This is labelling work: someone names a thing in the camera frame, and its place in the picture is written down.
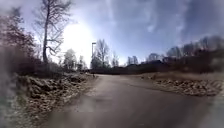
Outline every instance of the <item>tree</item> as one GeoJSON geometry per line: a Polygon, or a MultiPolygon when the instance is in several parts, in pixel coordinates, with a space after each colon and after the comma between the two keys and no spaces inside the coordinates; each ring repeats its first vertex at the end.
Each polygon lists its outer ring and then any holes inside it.
{"type": "Polygon", "coordinates": [[[147,58],[146,58],[146,62],[151,62],[151,61],[155,61],[155,60],[159,60],[160,59],[160,55],[157,53],[151,53],[147,58]]]}
{"type": "Polygon", "coordinates": [[[77,70],[78,71],[82,71],[82,70],[84,70],[86,68],[87,67],[86,67],[86,63],[84,61],[84,58],[83,58],[83,56],[80,56],[79,57],[79,61],[77,62],[77,70]]]}
{"type": "Polygon", "coordinates": [[[128,57],[127,65],[131,65],[131,64],[133,64],[133,59],[132,57],[128,57]]]}
{"type": "Polygon", "coordinates": [[[71,1],[42,0],[41,7],[36,11],[36,26],[41,29],[38,32],[43,42],[43,61],[48,65],[47,49],[51,54],[56,54],[63,42],[62,33],[68,21],[67,16],[71,1]]]}
{"type": "Polygon", "coordinates": [[[185,44],[182,48],[182,52],[184,56],[193,56],[196,51],[196,47],[193,43],[185,44]]]}
{"type": "Polygon", "coordinates": [[[172,58],[181,58],[182,53],[181,53],[180,48],[175,46],[175,47],[172,47],[170,50],[168,50],[167,56],[172,57],[172,58]]]}
{"type": "Polygon", "coordinates": [[[96,56],[96,54],[93,55],[93,58],[91,60],[91,69],[96,70],[102,67],[101,60],[96,56]]]}
{"type": "Polygon", "coordinates": [[[119,66],[119,60],[117,54],[114,52],[113,53],[113,58],[112,58],[112,67],[118,67],[119,66]]]}
{"type": "Polygon", "coordinates": [[[34,39],[31,33],[26,33],[24,28],[20,27],[23,23],[21,18],[20,8],[12,8],[8,17],[1,24],[1,39],[4,47],[11,47],[23,56],[33,56],[34,54],[34,39]]]}
{"type": "Polygon", "coordinates": [[[98,40],[96,44],[96,56],[102,63],[102,66],[105,67],[108,63],[109,47],[104,40],[98,40]]]}
{"type": "Polygon", "coordinates": [[[68,51],[66,51],[64,57],[64,68],[66,70],[74,69],[76,65],[75,52],[72,49],[69,49],[68,51]]]}
{"type": "Polygon", "coordinates": [[[138,64],[138,59],[136,56],[133,56],[132,59],[133,59],[133,64],[138,64]]]}

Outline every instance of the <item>sky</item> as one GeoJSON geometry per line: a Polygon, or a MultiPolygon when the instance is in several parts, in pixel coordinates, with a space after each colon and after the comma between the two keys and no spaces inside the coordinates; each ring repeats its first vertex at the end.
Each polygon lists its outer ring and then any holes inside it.
{"type": "MultiPolygon", "coordinates": [[[[3,12],[21,6],[25,27],[32,30],[32,10],[40,0],[0,0],[3,12]]],[[[72,48],[87,63],[91,43],[105,39],[120,63],[136,55],[165,54],[204,36],[224,34],[223,0],[73,0],[72,22],[65,28],[62,51],[72,48]]]]}

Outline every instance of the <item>asphalt road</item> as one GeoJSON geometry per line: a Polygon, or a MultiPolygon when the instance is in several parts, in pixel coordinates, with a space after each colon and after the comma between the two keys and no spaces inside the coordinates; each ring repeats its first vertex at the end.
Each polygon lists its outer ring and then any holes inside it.
{"type": "Polygon", "coordinates": [[[94,88],[58,112],[55,128],[223,128],[224,100],[163,92],[124,76],[99,76],[94,88]]]}

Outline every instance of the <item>sun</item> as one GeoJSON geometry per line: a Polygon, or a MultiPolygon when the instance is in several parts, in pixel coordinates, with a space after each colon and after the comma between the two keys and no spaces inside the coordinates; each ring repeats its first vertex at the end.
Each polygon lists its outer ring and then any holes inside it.
{"type": "Polygon", "coordinates": [[[73,49],[77,59],[80,55],[89,65],[91,59],[92,42],[95,41],[90,29],[81,23],[68,25],[63,33],[64,43],[61,46],[62,51],[73,49]]]}

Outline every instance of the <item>roadside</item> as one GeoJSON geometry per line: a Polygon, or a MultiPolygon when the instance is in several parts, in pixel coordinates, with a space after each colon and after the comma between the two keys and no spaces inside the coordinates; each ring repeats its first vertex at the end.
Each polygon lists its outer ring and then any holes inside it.
{"type": "Polygon", "coordinates": [[[18,76],[17,101],[24,108],[25,117],[39,127],[54,109],[90,89],[95,79],[90,74],[65,74],[59,79],[18,76]]]}
{"type": "Polygon", "coordinates": [[[223,74],[183,74],[146,73],[130,75],[131,77],[148,80],[155,88],[191,96],[215,96],[223,94],[223,74]]]}

